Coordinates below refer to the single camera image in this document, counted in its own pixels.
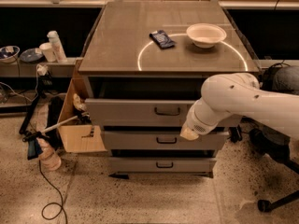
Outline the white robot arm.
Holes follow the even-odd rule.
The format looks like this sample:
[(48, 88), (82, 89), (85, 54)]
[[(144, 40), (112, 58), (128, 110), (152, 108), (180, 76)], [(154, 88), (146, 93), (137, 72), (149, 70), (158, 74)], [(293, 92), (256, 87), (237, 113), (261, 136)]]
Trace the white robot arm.
[(206, 79), (201, 98), (189, 109), (180, 136), (195, 140), (232, 115), (254, 119), (299, 139), (299, 96), (262, 91), (257, 78), (249, 73), (221, 74)]

